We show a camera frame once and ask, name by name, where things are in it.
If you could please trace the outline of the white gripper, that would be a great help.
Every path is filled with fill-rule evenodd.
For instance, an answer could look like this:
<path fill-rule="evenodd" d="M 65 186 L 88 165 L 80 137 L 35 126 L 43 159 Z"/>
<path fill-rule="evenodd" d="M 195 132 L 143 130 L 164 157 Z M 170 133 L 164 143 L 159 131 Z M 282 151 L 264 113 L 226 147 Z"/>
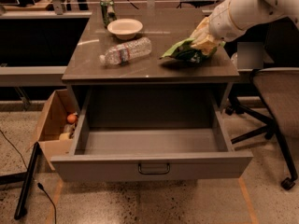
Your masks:
<path fill-rule="evenodd" d="M 220 40 L 224 42 L 232 42 L 242 36 L 245 31 L 239 29 L 230 16 L 231 0 L 225 0 L 217 5 L 209 17 L 204 17 L 197 27 L 193 30 L 191 43 L 193 49 L 200 50 L 204 55 L 211 54 L 220 44 Z M 209 32 L 216 38 L 207 37 L 197 40 L 205 36 Z"/>

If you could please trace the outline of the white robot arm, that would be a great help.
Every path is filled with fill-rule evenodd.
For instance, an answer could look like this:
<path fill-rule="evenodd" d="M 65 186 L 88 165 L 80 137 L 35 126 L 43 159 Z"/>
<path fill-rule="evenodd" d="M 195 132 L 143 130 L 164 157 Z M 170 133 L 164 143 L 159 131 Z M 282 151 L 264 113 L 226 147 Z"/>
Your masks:
<path fill-rule="evenodd" d="M 299 0 L 225 0 L 191 34 L 191 47 L 209 51 L 231 42 L 249 28 L 288 17 L 299 20 Z"/>

